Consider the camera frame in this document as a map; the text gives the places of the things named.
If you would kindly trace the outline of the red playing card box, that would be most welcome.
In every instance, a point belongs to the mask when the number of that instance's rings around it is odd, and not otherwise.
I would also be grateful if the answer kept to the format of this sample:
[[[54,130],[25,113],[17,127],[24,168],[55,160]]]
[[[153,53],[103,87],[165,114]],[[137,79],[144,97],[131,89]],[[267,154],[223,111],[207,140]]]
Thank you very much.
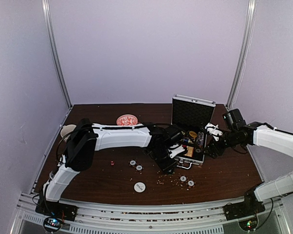
[[[195,151],[194,147],[184,145],[183,148],[185,149],[185,152],[184,152],[183,156],[185,156],[185,157],[193,157],[193,153]]]

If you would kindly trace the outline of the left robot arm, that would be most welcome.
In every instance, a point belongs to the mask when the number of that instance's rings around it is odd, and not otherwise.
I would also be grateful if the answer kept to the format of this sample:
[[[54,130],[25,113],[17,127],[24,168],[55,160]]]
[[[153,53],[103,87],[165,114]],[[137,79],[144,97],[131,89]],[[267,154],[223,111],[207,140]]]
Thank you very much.
[[[102,125],[84,118],[62,137],[64,151],[56,152],[57,166],[40,190],[39,204],[49,216],[57,216],[62,193],[80,172],[93,165],[100,151],[142,148],[162,172],[171,173],[176,165],[174,157],[183,151],[177,145],[182,138],[181,129],[172,124]]]

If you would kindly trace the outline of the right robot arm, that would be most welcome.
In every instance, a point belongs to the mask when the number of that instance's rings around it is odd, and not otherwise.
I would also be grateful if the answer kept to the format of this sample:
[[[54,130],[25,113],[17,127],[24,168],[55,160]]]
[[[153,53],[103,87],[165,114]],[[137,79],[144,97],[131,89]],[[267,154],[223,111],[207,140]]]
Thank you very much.
[[[251,215],[259,207],[259,202],[293,194],[293,133],[266,122],[246,123],[239,109],[228,111],[222,117],[228,130],[212,123],[205,126],[212,137],[205,153],[217,158],[227,149],[247,146],[266,179],[246,193],[240,211]]]

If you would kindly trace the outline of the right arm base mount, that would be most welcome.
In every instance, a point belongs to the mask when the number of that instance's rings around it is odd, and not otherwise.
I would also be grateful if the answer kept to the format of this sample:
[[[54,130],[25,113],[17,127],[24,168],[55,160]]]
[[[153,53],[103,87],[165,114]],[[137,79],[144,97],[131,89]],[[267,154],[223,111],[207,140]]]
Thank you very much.
[[[227,221],[238,219],[239,227],[250,232],[259,227],[257,215],[265,211],[265,206],[257,200],[254,192],[246,192],[242,202],[227,203],[223,211]]]

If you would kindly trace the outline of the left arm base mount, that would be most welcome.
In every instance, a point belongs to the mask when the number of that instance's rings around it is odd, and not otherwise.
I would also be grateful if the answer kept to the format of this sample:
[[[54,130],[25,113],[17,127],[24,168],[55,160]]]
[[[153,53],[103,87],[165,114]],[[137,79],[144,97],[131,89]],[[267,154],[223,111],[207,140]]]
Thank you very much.
[[[74,205],[47,201],[40,194],[35,212],[46,216],[42,226],[47,233],[54,234],[66,224],[65,221],[75,221],[77,210]]]

